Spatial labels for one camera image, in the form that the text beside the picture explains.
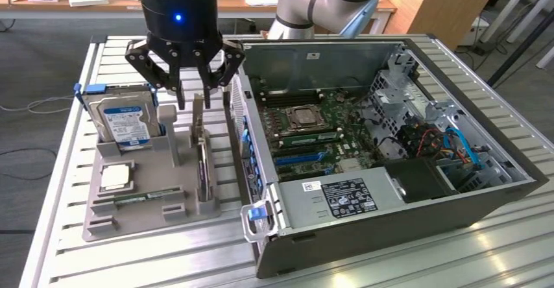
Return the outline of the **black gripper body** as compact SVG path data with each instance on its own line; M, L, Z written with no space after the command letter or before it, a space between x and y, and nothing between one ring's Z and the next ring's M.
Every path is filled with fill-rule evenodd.
M140 0L146 45L168 64L196 66L197 51L208 63L222 37L217 29L217 0Z

